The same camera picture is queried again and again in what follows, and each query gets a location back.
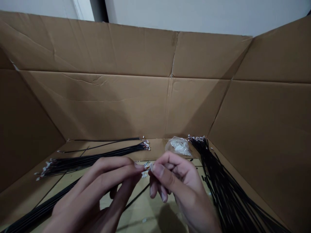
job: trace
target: cardboard flap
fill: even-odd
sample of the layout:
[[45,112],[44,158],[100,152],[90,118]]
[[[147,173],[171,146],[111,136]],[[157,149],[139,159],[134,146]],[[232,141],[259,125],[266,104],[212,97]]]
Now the cardboard flap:
[[259,35],[235,80],[311,83],[311,16]]
[[231,81],[209,139],[293,230],[310,232],[311,84]]
[[0,70],[0,192],[65,143],[16,70]]
[[[31,143],[34,148],[43,149],[44,145],[40,145],[41,142]],[[89,142],[71,142],[64,144],[61,148],[55,150],[81,150],[87,148]],[[21,153],[24,158],[30,158],[31,155]],[[62,158],[79,157],[83,154],[83,151],[62,154]],[[46,166],[46,161],[50,161],[51,158],[59,158],[60,154],[54,152],[46,158],[41,158],[33,168],[29,168],[28,172],[10,185],[7,189],[0,193],[0,231],[4,230],[12,223],[23,217],[36,207],[39,202],[45,197],[45,195],[56,185],[56,183],[63,177],[63,175],[51,176],[47,179],[36,181],[37,175],[35,172],[41,172],[42,168]]]
[[14,70],[12,62],[1,48],[0,48],[0,69]]
[[250,36],[180,32],[173,76],[231,79],[251,40]]
[[177,32],[0,12],[0,44],[20,70],[169,76]]

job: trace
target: plastic bag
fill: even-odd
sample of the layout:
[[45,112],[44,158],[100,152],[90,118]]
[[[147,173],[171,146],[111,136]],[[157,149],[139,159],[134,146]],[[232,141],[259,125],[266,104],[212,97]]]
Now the plastic bag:
[[192,156],[189,150],[188,141],[184,138],[173,137],[165,145],[165,151],[171,151],[175,154]]

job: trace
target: wire bundle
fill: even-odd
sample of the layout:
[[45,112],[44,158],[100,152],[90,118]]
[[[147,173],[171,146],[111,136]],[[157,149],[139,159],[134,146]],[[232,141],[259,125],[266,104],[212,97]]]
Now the wire bundle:
[[211,190],[222,232],[286,232],[283,225],[251,200],[230,172],[222,165],[217,154],[209,150],[205,137],[188,136],[201,155],[205,182]]
[[[125,147],[122,149],[114,150],[114,151],[103,153],[103,154],[72,158],[74,159],[74,163],[72,163],[71,159],[52,160],[50,162],[50,166],[45,171],[47,172],[47,171],[50,171],[51,169],[55,169],[55,170],[58,170],[59,172],[58,174],[66,173],[67,171],[73,172],[73,171],[77,171],[77,170],[92,166],[101,157],[123,156],[123,155],[130,154],[130,153],[140,151],[140,150],[150,150],[148,140],[145,140],[142,143],[139,143],[138,145],[135,145],[135,146]],[[56,205],[56,203],[78,183],[79,179],[71,183],[69,186],[64,188],[62,191],[54,195],[49,200],[35,207],[32,211],[30,211],[29,213],[24,215],[22,218],[20,218],[19,220],[11,224],[8,228],[3,230],[1,233],[27,232],[33,227],[37,226],[39,223],[44,221],[47,217],[49,217],[52,214],[53,208]],[[137,199],[137,197],[133,201],[131,201],[126,206],[125,209],[127,209]]]
[[27,230],[35,227],[38,223],[44,221],[47,217],[52,214],[53,208],[56,203],[68,193],[73,186],[78,183],[79,179],[71,183],[69,186],[64,188],[58,194],[51,197],[49,200],[45,201],[41,205],[35,207],[32,211],[21,217],[19,220],[11,224],[1,233],[16,233],[16,232],[26,232]]
[[50,162],[46,162],[47,166],[43,168],[43,171],[40,177],[37,178],[37,180],[45,176],[59,175],[85,169],[92,166],[99,158],[102,157],[124,156],[140,150],[150,150],[148,140],[145,140],[135,146],[129,146],[101,154],[88,155],[76,158],[51,159]]
[[[133,141],[133,140],[142,140],[142,141],[146,141],[146,140],[144,140],[144,136],[143,136],[142,138],[121,139],[121,140],[117,140],[117,141],[113,141],[113,142],[109,142],[109,143],[102,144],[102,145],[99,145],[99,146],[90,147],[90,148],[81,149],[81,150],[71,150],[71,151],[58,150],[57,152],[59,152],[59,153],[72,153],[72,152],[86,151],[86,150],[90,150],[90,149],[102,147],[102,146],[109,145],[109,144],[113,144],[113,143],[117,143],[117,142],[122,142],[122,141]],[[108,141],[101,141],[101,140],[74,140],[74,141],[108,142]]]

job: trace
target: white wall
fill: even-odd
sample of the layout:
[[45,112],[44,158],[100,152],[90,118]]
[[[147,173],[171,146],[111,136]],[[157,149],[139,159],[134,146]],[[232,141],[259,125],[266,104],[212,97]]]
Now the white wall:
[[110,23],[256,36],[307,15],[311,0],[106,0]]
[[72,0],[0,0],[0,10],[78,19]]

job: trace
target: cardboard box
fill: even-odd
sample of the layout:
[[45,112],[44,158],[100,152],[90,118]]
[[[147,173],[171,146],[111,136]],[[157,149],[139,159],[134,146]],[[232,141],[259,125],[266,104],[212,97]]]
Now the cardboard box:
[[191,134],[265,210],[310,232],[310,28],[308,16],[252,38],[0,12],[1,225],[60,180],[34,183],[41,161],[88,146],[65,139],[145,135],[156,159],[163,139]]

